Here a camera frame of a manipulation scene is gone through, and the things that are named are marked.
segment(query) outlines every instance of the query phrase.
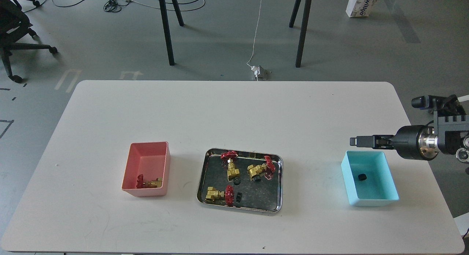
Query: white box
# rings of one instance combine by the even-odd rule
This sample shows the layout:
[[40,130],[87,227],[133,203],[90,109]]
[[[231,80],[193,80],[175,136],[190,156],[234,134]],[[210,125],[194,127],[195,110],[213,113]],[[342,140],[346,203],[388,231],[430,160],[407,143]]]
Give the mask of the white box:
[[349,17],[367,17],[377,0],[348,0],[345,12]]

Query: chair wheel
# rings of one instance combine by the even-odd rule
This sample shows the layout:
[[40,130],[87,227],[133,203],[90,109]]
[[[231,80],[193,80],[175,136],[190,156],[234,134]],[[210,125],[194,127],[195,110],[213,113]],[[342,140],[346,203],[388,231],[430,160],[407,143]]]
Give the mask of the chair wheel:
[[52,47],[52,48],[49,49],[49,52],[54,55],[54,54],[58,53],[59,51],[57,51],[57,48]]
[[23,78],[20,76],[14,75],[14,76],[8,76],[13,82],[15,83],[21,83],[23,81]]
[[37,35],[37,33],[32,28],[28,29],[28,34],[31,35],[31,37],[34,37]]

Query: blue bin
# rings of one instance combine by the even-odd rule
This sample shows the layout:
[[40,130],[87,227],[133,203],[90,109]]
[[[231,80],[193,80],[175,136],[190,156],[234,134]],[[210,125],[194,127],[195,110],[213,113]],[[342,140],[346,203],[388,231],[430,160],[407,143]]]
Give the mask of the blue bin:
[[379,207],[399,200],[383,152],[347,151],[341,166],[350,205]]

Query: plastic bin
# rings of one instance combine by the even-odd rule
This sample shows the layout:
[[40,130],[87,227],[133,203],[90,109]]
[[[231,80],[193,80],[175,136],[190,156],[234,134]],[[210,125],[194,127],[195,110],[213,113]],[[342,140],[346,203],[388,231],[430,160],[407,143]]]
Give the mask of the plastic bin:
[[341,166],[350,205],[384,206],[399,200],[383,152],[347,151]]
[[[133,196],[166,195],[169,175],[169,147],[166,141],[158,143],[132,143],[125,167],[122,190]],[[137,188],[137,177],[144,181],[162,178],[160,188]]]

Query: red valve handle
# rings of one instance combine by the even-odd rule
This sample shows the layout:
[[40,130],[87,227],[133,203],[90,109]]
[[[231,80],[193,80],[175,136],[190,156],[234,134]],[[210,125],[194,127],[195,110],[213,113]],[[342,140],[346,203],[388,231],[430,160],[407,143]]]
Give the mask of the red valve handle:
[[235,199],[235,193],[233,192],[233,187],[227,185],[225,189],[225,202],[229,207],[233,206],[233,201]]
[[144,187],[144,175],[139,175],[137,176],[137,188],[143,188]]
[[220,158],[222,160],[228,160],[230,158],[236,158],[238,157],[238,153],[236,151],[228,151],[226,153],[223,153]]
[[267,180],[272,180],[273,174],[275,173],[275,165],[273,165],[273,162],[270,158],[270,156],[266,155],[264,156],[266,164],[267,164],[267,173],[265,173],[264,177]]

